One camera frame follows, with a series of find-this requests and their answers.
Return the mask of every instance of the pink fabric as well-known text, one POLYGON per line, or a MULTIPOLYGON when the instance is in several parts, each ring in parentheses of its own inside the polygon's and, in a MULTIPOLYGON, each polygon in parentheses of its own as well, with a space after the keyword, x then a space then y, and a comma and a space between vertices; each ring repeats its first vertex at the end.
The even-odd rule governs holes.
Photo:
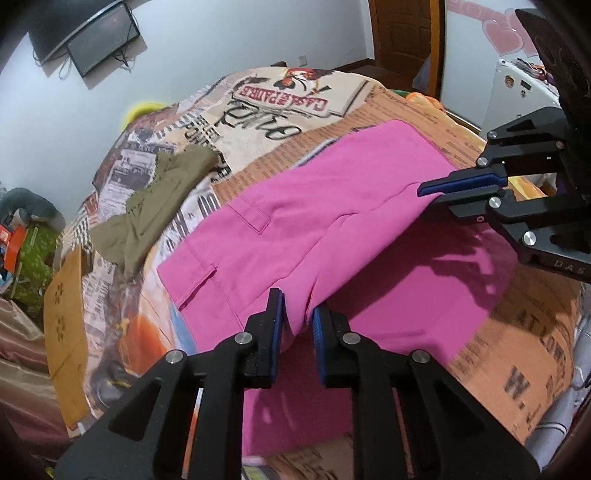
MULTIPOLYGON (((158 269, 198 350, 242 331, 278 287, 289 320, 284 349, 331 297, 383 348, 424 347, 448 361, 515 265, 488 229, 413 224, 433 199, 418 198, 418 185, 451 170, 412 127, 391 121, 344 137, 207 217, 158 269)), ((305 334, 282 353, 273 389, 246 393, 243 453, 334 438, 350 431, 350 408, 346 391, 320 386, 305 334)))

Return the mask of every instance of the bedspread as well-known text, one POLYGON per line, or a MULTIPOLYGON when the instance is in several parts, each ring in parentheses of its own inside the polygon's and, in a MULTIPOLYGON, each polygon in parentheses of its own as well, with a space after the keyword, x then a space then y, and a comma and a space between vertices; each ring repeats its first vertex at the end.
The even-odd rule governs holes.
MULTIPOLYGON (((89 356, 81 387, 89 410, 68 425, 70 434, 83 433, 167 351, 197 353, 199 338, 189 334, 156 268, 203 218, 249 185, 307 161, 348 132, 390 119, 412 125, 456 168, 474 165, 484 147, 445 113, 365 77, 282 67, 224 77, 130 125, 96 172, 95 191, 64 231, 62 258, 76 245, 92 251, 88 229, 124 212, 129 195, 151 181, 158 152, 208 145, 220 161, 187 196, 131 282, 94 254, 92 272, 82 281, 89 356)), ((511 186, 520 199, 542 195, 522 179, 512 179, 511 186)), ((519 266, 504 299, 448 366, 521 442, 570 384, 579 292, 578 282, 519 266)), ((350 458, 350 440, 245 459, 245 472, 255 468, 271 477, 272 468, 312 478, 332 469, 338 477, 347 462, 335 461, 335 452, 350 458)))

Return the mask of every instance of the wooden floor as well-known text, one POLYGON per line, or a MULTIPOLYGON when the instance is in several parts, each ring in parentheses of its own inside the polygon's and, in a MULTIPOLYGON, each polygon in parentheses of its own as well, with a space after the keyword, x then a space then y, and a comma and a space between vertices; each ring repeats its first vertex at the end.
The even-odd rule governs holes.
POLYGON ((388 89, 413 91, 413 78, 403 73, 392 72, 391 70, 375 67, 373 65, 364 65, 351 70, 353 73, 359 73, 366 77, 373 78, 381 82, 388 89))

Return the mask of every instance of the silver screw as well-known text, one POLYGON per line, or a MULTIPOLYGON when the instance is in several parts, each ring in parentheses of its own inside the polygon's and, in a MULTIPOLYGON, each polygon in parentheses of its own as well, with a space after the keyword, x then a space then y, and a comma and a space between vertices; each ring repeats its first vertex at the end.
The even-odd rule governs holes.
POLYGON ((183 359, 181 350, 171 350, 166 354, 166 361, 169 364, 177 364, 183 359))
POLYGON ((343 335, 343 341, 347 345, 357 345, 361 341, 361 337, 358 333, 347 332, 343 335))
POLYGON ((524 233, 523 237, 521 239, 523 240, 523 243, 526 244, 528 247, 533 247, 535 245, 536 240, 537 240, 534 232, 524 233))
POLYGON ((425 350, 415 350, 412 357, 413 360, 418 364, 426 364, 431 359, 431 355, 429 355, 425 350))
POLYGON ((501 199, 499 197, 491 197, 491 199, 488 201, 488 204, 492 208, 499 208, 501 206, 501 199))
POLYGON ((234 341, 238 345, 246 345, 252 342, 252 334, 248 332, 240 332, 234 336, 234 341))

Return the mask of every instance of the wooden door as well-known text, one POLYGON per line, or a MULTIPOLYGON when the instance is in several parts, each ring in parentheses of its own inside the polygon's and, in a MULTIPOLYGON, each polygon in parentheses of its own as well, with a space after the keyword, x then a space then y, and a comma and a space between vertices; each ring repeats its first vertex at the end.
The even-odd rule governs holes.
POLYGON ((430 0, 370 1, 379 67, 412 77, 418 73, 431 53, 429 4, 430 0))

